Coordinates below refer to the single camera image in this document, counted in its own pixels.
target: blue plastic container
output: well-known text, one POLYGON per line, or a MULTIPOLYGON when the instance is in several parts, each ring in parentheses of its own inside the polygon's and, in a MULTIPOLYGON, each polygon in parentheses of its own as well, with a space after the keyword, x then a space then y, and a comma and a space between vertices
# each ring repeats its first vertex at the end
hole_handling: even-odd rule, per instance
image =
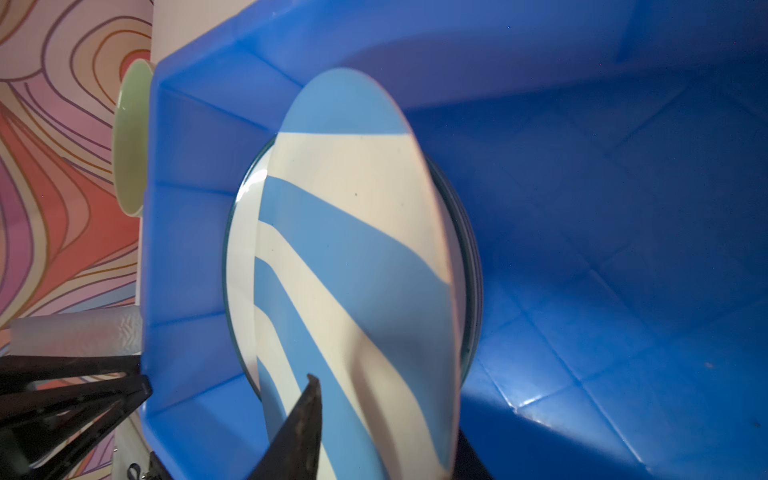
POLYGON ((301 87, 339 66, 392 94, 467 208, 485 313, 462 428, 496 478, 765 478, 768 67, 722 59, 766 51, 766 13, 698 5, 260 0, 163 60, 143 419, 174 478, 239 480, 266 450, 224 229, 301 87))

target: blue stripe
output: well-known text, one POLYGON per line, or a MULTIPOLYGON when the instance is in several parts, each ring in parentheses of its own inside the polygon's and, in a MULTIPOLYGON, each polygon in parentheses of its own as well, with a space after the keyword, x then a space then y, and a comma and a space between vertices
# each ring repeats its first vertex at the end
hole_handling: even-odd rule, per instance
POLYGON ((259 220, 283 235, 394 365, 447 470, 458 389, 449 286, 397 240, 279 178, 266 179, 259 220))
POLYGON ((371 77, 349 68, 334 68, 304 87, 280 131, 381 135, 411 130, 392 99, 371 77))
POLYGON ((320 380, 323 391, 323 444, 339 480, 387 478, 366 427, 349 403, 272 267, 260 258, 253 265, 253 303, 275 326, 299 387, 307 373, 320 380))
POLYGON ((275 435, 280 431, 280 427, 288 418, 283 400, 280 399, 280 393, 272 380, 272 376, 267 372, 260 359, 256 359, 259 371, 259 386, 261 388, 261 405, 264 408, 264 421, 266 422, 266 435, 270 442, 275 439, 275 435))

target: plate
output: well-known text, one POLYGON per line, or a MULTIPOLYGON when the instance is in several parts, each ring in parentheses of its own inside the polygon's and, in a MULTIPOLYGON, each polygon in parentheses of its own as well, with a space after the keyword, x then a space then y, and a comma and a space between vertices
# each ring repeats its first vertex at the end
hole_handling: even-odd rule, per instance
POLYGON ((147 189, 149 93, 154 68, 146 60, 134 61, 123 77, 112 128, 112 173, 120 208, 140 217, 147 189))
POLYGON ((447 478, 465 261, 410 126, 374 80, 334 69, 263 153, 236 198, 224 276, 270 438, 311 373, 319 477, 447 478))

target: green dish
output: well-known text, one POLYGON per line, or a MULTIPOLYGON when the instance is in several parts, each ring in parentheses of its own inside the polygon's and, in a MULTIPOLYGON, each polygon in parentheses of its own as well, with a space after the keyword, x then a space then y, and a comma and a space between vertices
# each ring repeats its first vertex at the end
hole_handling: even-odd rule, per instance
POLYGON ((112 174, 120 208, 140 217, 147 189, 149 94, 154 67, 136 60, 123 77, 112 128, 112 174))

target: colorful wavy pattern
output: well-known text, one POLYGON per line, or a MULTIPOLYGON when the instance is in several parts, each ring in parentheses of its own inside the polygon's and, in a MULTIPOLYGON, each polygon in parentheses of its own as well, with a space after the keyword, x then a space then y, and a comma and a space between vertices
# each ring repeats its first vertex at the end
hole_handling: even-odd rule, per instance
MULTIPOLYGON (((114 198, 110 145, 122 76, 149 59, 152 7, 0 0, 0 327, 134 302, 138 220, 114 198)), ((0 353, 9 341, 0 331, 0 353)), ((113 443, 69 478, 108 477, 113 443)))

